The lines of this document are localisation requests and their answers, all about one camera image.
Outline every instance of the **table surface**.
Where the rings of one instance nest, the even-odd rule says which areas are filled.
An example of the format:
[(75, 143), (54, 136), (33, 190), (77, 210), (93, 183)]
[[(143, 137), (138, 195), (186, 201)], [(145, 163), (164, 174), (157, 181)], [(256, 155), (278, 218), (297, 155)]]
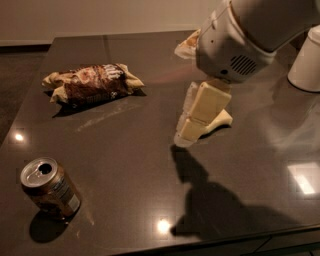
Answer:
[[(206, 79), (173, 53), (189, 34), (54, 40), (0, 149), (1, 255), (109, 255), (320, 223), (320, 95), (287, 81), (295, 50), (233, 85), (232, 127), (181, 150), (173, 137), (186, 90)], [(78, 112), (49, 103), (46, 75), (109, 63), (128, 65), (146, 96)], [(82, 196), (69, 225), (43, 217), (21, 189), (22, 168), (43, 156)]]

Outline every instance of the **white cup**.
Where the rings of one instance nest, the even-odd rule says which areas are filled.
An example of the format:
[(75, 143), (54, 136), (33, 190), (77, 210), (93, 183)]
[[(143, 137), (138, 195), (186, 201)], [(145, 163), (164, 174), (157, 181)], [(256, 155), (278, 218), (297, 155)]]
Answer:
[(320, 92), (320, 25), (310, 29), (288, 79), (302, 90)]

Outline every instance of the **aluminum can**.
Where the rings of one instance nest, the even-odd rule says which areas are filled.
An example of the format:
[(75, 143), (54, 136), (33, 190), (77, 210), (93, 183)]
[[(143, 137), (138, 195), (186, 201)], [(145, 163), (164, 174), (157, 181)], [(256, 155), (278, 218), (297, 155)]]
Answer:
[(64, 219), (76, 213), (80, 196), (62, 166), (42, 157), (27, 164), (20, 175), (23, 191), (48, 215)]

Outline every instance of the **candy bar wrapper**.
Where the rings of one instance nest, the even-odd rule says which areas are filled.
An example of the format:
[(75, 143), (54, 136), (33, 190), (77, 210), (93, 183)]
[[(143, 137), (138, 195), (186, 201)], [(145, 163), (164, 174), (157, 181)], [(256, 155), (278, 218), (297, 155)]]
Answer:
[(176, 47), (174, 53), (183, 59), (196, 59), (196, 49), (200, 31), (201, 30), (198, 29), (193, 32), (186, 40)]
[(121, 98), (144, 87), (124, 64), (53, 72), (43, 79), (42, 85), (54, 89), (50, 102), (64, 102), (74, 107)]

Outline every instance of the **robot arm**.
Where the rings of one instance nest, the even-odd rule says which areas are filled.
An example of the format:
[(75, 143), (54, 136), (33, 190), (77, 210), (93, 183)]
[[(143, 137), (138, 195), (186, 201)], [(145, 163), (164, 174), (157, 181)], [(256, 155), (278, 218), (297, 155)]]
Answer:
[(279, 48), (316, 24), (320, 0), (222, 0), (196, 41), (197, 66), (215, 79), (191, 84), (175, 144), (189, 147), (218, 125), (230, 125), (228, 84), (271, 64)]
[(223, 0), (201, 28), (197, 66), (241, 83), (315, 24), (320, 24), (320, 0)]

